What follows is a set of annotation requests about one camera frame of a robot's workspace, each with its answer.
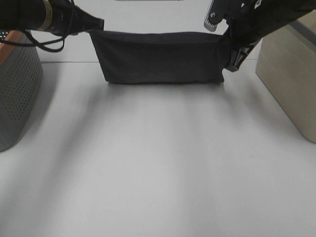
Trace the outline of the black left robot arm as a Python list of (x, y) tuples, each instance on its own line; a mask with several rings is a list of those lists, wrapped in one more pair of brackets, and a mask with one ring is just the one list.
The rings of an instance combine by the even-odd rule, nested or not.
[(2, 0), (2, 30), (41, 31), (56, 36), (104, 30), (104, 20), (75, 5), (73, 0)]

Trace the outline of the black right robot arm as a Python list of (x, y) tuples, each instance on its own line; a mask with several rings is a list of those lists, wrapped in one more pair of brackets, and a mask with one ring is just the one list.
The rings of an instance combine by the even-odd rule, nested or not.
[(213, 0), (205, 23), (215, 28), (226, 20), (231, 49), (225, 69), (235, 72), (263, 37), (315, 9), (314, 0)]

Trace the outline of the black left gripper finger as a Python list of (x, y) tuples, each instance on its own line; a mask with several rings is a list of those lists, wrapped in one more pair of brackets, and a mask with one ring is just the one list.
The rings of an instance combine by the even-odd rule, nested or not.
[(104, 19), (94, 17), (78, 6), (75, 6), (75, 11), (71, 19), (72, 34), (89, 32), (93, 30), (104, 30)]

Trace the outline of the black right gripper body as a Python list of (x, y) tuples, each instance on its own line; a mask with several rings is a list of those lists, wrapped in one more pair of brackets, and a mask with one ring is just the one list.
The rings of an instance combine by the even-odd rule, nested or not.
[(236, 72), (261, 39), (254, 42), (245, 42), (235, 38), (224, 37), (224, 40), (228, 42), (229, 50), (228, 61), (224, 69)]

